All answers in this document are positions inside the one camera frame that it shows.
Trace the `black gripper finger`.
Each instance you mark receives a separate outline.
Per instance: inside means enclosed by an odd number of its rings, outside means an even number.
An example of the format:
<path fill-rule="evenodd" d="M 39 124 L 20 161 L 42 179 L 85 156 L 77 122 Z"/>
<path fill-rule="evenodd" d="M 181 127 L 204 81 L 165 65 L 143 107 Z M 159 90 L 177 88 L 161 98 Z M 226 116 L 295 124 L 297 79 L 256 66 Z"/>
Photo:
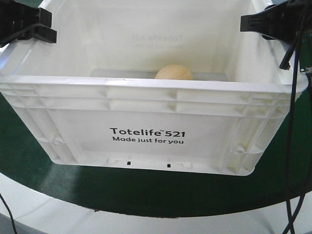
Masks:
<path fill-rule="evenodd" d="M 256 32 L 267 39 L 294 40 L 298 24 L 299 5 L 284 2 L 268 6 L 253 15 L 241 16 L 240 31 Z"/>
<path fill-rule="evenodd" d="M 50 28 L 52 13 L 14 0 L 0 2 L 0 35 L 2 37 L 17 37 L 36 26 Z"/>
<path fill-rule="evenodd" d="M 57 31 L 43 26 L 31 26 L 22 29 L 10 35 L 0 37 L 0 47 L 13 43 L 16 40 L 29 40 L 31 38 L 39 39 L 47 43 L 57 43 Z"/>

